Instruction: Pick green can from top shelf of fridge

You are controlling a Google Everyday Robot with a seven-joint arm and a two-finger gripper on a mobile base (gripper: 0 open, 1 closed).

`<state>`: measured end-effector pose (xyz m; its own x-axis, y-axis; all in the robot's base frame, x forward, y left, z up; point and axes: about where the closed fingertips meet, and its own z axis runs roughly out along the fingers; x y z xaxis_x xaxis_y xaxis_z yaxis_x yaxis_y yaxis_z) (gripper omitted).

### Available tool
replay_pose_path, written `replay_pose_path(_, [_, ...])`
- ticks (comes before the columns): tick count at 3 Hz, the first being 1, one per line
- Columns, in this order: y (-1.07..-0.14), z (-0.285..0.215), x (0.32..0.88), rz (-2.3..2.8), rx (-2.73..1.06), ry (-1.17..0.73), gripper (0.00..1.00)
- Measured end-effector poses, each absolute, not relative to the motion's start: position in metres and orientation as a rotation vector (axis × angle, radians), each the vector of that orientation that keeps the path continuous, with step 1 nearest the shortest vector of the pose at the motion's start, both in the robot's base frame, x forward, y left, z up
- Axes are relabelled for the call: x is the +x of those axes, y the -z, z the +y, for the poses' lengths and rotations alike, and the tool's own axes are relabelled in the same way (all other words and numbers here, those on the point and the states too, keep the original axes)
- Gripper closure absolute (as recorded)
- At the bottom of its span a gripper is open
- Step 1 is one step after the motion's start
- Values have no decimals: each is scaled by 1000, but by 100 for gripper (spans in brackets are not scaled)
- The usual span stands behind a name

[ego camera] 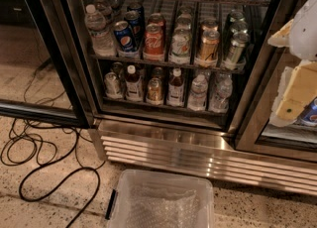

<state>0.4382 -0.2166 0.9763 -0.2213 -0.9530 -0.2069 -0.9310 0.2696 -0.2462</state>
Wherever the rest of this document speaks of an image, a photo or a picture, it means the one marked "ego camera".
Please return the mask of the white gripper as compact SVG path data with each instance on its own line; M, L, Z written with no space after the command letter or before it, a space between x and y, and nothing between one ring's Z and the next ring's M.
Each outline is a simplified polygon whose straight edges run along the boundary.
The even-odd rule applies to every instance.
M276 48L289 48L303 60L298 66L287 66L280 78L269 123L275 127L293 124L317 97L317 0L307 0L267 43Z

